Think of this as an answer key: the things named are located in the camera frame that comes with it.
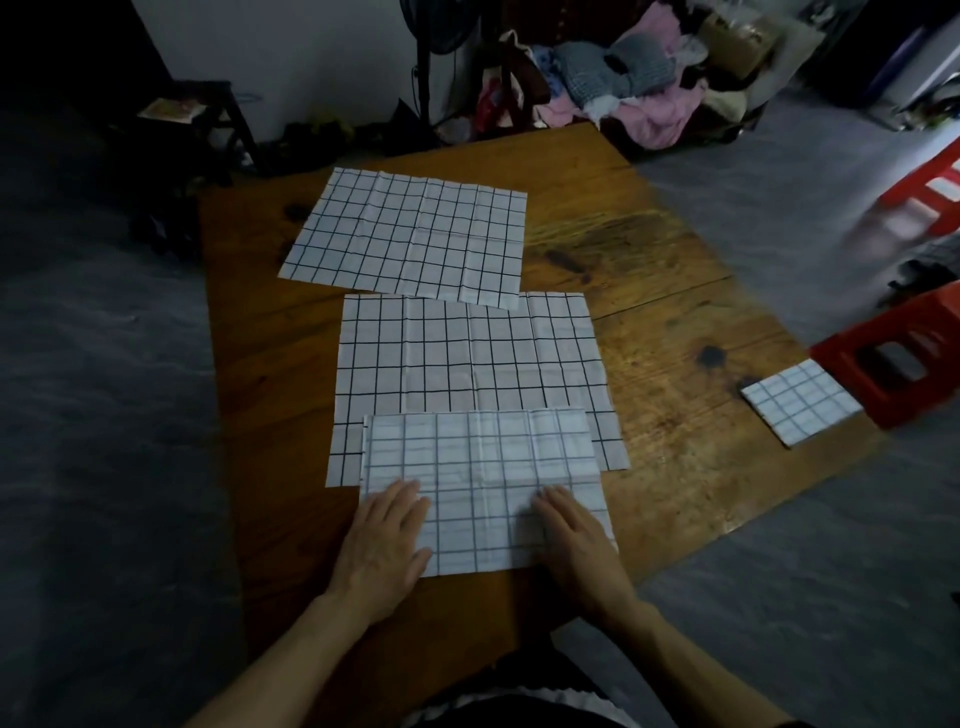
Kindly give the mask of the person's left hand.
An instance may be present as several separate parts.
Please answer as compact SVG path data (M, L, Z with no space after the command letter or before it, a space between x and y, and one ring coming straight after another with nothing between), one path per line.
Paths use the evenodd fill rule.
M365 497L343 539L326 592L365 628L394 613L418 581L409 563L430 506L420 487L396 480Z

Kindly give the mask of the person's right hand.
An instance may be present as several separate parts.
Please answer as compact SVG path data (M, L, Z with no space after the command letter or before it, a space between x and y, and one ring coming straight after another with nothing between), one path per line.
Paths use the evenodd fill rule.
M557 584L581 616L603 630L630 623L637 596L598 518L561 486L540 488L533 506L541 519L564 527L564 578Z

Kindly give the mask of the half-folded white grid cloth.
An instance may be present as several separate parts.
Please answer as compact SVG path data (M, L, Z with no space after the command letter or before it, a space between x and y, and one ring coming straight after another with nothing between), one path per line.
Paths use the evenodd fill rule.
M531 566L546 544L543 486L571 492L616 540L586 412L572 408L374 415L363 428L363 497L418 483L430 508L415 541L423 577Z

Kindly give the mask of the person's left forearm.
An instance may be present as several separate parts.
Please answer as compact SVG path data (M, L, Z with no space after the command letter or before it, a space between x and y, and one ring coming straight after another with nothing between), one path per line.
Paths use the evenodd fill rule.
M377 619L358 592L325 593L182 728L302 728L336 667Z

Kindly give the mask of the person's right forearm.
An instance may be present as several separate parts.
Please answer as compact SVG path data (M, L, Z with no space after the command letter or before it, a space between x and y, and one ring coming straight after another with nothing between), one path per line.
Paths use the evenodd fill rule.
M589 621L630 660L678 728L786 728L795 718L628 594Z

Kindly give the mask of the person's black and white skirt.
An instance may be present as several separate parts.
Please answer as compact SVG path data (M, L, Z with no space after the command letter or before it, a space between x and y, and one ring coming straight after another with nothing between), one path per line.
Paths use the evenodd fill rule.
M548 640L445 688L397 728L641 728Z

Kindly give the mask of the spread white grid cloth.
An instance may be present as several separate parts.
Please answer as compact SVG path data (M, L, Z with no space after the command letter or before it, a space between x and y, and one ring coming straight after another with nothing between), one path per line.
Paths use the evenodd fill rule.
M335 167L277 275L515 310L527 203L514 189Z
M346 295L325 486L360 484L365 418L427 412L580 409L601 471L630 469L585 294L517 302Z

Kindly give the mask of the small folded white grid cloth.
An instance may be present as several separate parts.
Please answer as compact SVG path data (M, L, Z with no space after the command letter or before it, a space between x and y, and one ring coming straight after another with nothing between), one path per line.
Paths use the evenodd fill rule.
M863 406L819 363L807 358L739 390L786 449L863 412Z

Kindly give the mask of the red plastic stool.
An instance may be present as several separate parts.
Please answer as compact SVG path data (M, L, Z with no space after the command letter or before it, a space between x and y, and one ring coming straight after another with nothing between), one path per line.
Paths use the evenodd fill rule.
M934 214L926 231L930 237L960 232L960 136L877 198L887 210L909 201Z
M809 355L882 430L915 420L960 391L960 280L835 333Z

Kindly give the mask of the dark wooden stool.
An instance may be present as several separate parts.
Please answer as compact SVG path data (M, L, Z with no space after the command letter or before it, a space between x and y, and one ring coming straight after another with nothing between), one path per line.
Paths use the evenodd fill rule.
M195 99L207 106L191 125L138 118L157 98ZM220 187L245 168L265 177L269 165L227 80L173 79L147 92L142 102L107 127L107 139L146 182L186 188L201 179Z

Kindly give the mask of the pile of clothes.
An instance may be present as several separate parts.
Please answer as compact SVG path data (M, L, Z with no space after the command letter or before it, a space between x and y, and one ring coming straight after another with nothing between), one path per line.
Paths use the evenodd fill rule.
M490 0L473 114L479 140L593 124L624 156L756 127L756 64L738 78L703 43L705 0Z

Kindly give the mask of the paper sheet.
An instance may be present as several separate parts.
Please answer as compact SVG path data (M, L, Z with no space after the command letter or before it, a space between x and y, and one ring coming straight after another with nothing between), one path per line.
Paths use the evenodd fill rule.
M156 122L191 125L207 108L205 104L195 99L156 98L142 108L137 117Z

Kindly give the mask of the black standing fan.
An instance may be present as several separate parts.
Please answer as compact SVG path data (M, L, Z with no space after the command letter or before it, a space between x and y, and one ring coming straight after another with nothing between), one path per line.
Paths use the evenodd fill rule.
M455 53L473 33L483 0L398 0L407 29L414 38L414 110L419 126L432 130L430 67L433 56Z

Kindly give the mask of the cardboard box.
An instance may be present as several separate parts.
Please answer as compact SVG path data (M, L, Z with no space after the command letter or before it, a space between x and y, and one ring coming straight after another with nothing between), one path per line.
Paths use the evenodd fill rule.
M702 20L698 40L707 50L712 67L744 81L769 60L782 37L770 18L726 20L716 12Z

